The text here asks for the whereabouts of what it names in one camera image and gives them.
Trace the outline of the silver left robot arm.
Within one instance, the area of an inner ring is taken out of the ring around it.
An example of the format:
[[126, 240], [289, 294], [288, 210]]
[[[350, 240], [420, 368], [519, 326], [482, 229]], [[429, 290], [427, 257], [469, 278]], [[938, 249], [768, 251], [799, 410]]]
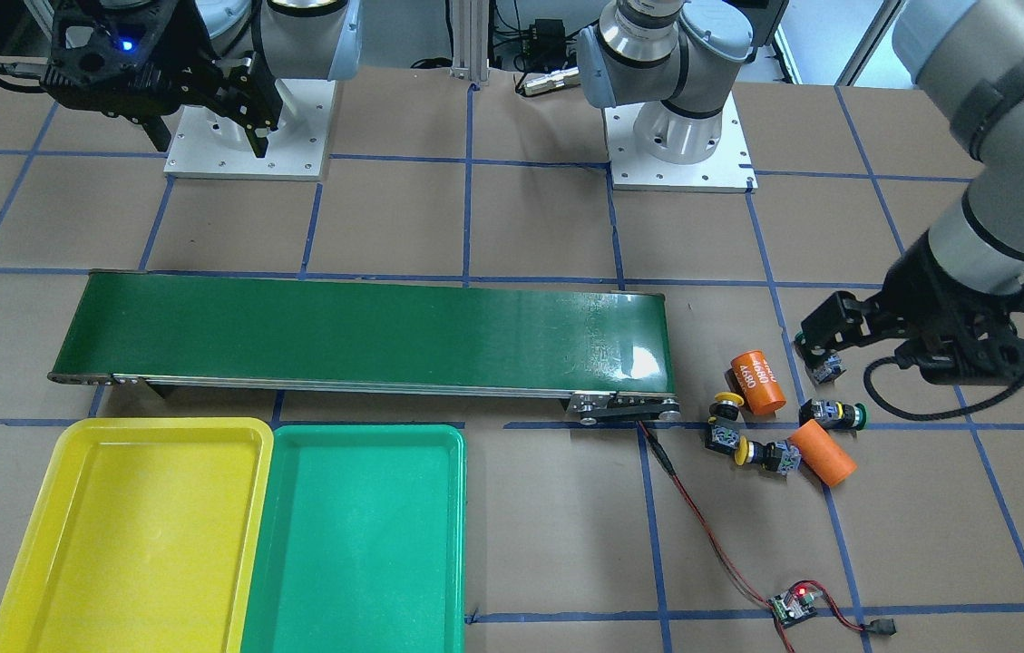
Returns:
[[[817, 382], [842, 374], [836, 352], [885, 339], [931, 384], [1024, 381], [1024, 1], [910, 1], [892, 42], [981, 171], [880, 292], [835, 292], [795, 346]], [[751, 24], [723, 1], [611, 1], [575, 42], [591, 106], [646, 104], [636, 135], [678, 164], [709, 153], [751, 50]]]

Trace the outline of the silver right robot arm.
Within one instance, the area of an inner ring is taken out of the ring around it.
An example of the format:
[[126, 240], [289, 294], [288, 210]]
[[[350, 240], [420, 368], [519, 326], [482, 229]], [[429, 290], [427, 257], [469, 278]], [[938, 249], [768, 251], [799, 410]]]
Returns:
[[174, 138], [166, 116], [208, 108], [233, 122], [263, 158], [283, 121], [282, 80], [355, 77], [359, 8], [357, 1], [255, 1], [250, 49], [226, 57], [191, 1], [63, 1], [50, 57], [24, 77], [65, 108], [138, 124], [163, 153]]

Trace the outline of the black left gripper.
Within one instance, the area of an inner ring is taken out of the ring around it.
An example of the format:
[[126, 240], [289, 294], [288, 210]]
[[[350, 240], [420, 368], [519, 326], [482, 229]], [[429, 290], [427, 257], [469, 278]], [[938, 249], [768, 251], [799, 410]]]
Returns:
[[838, 290], [802, 319], [797, 353], [819, 366], [831, 353], [905, 340], [902, 365], [915, 364], [934, 385], [1008, 387], [1024, 376], [1024, 284], [1010, 294], [976, 292], [943, 271], [930, 244], [918, 243], [860, 300]]

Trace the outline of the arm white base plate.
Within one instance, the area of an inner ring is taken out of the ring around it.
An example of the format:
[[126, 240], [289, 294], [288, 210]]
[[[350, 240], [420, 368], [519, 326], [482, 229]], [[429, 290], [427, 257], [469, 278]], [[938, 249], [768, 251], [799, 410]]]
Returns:
[[163, 172], [174, 178], [296, 180], [324, 178], [330, 128], [340, 83], [278, 80], [284, 107], [279, 127], [267, 133], [267, 153], [255, 156], [246, 133], [209, 108], [181, 111]]
[[659, 101], [602, 114], [616, 190], [746, 193], [759, 187], [733, 94], [701, 120]]

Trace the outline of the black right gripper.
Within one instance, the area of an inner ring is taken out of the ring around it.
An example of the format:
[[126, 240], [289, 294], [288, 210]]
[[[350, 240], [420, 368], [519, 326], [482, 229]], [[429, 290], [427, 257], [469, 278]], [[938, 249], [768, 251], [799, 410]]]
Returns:
[[141, 121], [156, 151], [168, 153], [162, 116], [208, 106], [245, 132], [263, 160], [284, 106], [262, 55], [218, 59], [191, 1], [60, 1], [39, 86], [67, 108]]

